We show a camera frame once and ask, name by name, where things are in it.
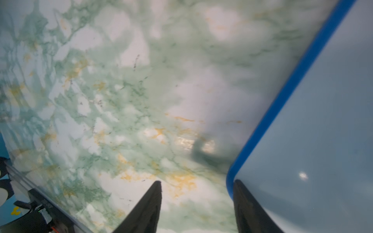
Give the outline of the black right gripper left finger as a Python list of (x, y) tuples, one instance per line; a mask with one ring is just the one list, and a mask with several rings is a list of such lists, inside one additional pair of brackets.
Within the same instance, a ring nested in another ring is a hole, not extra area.
[(161, 182), (155, 181), (113, 233), (156, 233), (161, 203)]

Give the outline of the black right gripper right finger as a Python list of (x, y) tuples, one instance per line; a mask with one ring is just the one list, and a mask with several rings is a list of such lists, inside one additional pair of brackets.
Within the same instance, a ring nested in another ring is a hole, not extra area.
[(233, 201), (239, 233), (283, 233), (240, 180), (235, 180)]

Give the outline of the blue-framed whiteboard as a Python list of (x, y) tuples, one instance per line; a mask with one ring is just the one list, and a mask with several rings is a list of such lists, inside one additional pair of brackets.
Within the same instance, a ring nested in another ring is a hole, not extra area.
[(339, 1), (230, 167), (284, 233), (373, 230), (373, 3)]

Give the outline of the aluminium front rail frame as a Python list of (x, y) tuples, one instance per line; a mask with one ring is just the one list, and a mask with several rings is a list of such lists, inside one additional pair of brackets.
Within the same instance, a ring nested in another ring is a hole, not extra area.
[(1, 206), (8, 207), (15, 220), (1, 217), (3, 233), (90, 233), (86, 226), (53, 202), (36, 184), (1, 158)]

